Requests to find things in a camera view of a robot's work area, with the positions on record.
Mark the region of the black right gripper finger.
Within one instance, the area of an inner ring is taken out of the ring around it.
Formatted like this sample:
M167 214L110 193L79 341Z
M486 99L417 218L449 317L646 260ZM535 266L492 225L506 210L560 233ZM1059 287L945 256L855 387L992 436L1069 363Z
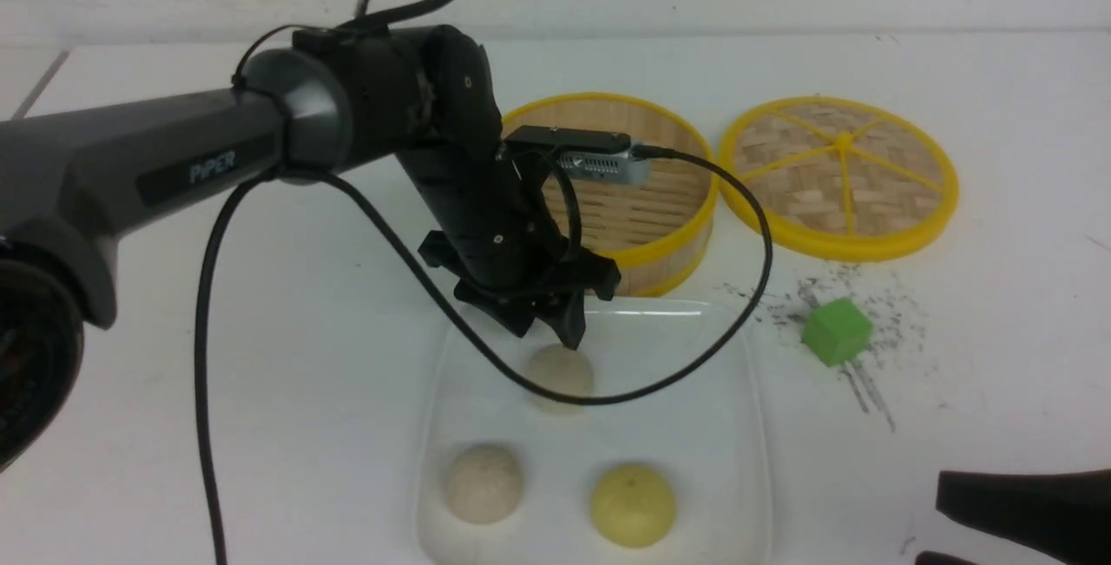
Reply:
M935 509L1063 564L1110 562L1110 470L999 475L942 470Z
M920 552L917 554L914 565L975 565L975 562L939 552Z

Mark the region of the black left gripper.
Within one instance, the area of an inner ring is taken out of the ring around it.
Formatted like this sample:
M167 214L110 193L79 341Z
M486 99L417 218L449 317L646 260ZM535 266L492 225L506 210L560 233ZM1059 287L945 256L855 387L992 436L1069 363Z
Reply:
M438 230L417 249L430 268L466 283L456 299L524 337L536 312L524 299L551 293L547 325L565 349L585 332L585 292L611 300L621 273L611 258L569 248L548 212L538 176L521 176L499 148L472 151L452 143L422 143L397 154Z

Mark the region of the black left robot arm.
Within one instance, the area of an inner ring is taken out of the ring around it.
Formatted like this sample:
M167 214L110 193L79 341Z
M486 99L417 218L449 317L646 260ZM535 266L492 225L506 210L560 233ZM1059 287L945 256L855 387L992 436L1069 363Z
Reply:
M83 327L116 322L116 249L138 228L256 176L306 184L397 157L439 224L417 250L456 297L564 346L621 273L560 232L542 194L556 131L503 138L486 50L456 27L303 29L233 85L3 123L3 465L76 383Z

